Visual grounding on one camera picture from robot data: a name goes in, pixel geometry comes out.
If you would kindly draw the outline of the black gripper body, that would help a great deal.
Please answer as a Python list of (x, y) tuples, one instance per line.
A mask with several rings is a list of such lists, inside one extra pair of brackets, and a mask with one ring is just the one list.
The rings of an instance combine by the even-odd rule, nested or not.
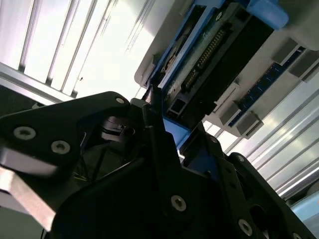
[(154, 173), (143, 160), (121, 167), (72, 195), (58, 210), (53, 239), (231, 239), (233, 227), (220, 187), (181, 168), (184, 212), (160, 203)]

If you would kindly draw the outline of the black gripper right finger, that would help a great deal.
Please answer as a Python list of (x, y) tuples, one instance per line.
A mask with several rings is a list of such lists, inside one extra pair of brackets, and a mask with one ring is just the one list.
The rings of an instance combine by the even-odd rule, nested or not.
[(196, 160), (196, 170), (220, 186), (232, 238), (315, 237), (243, 155), (225, 155), (219, 141), (204, 130), (202, 123), (197, 132), (203, 155)]

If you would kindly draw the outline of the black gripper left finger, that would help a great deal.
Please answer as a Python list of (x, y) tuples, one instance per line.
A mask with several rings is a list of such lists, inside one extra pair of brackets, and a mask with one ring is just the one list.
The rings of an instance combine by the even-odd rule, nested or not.
[(0, 189), (34, 217), (55, 217), (76, 190), (71, 174), (85, 149), (123, 143), (128, 164), (143, 160), (154, 173), (161, 207), (179, 212), (185, 200), (173, 136), (166, 131), (160, 90), (127, 101), (105, 92), (26, 110), (0, 119)]

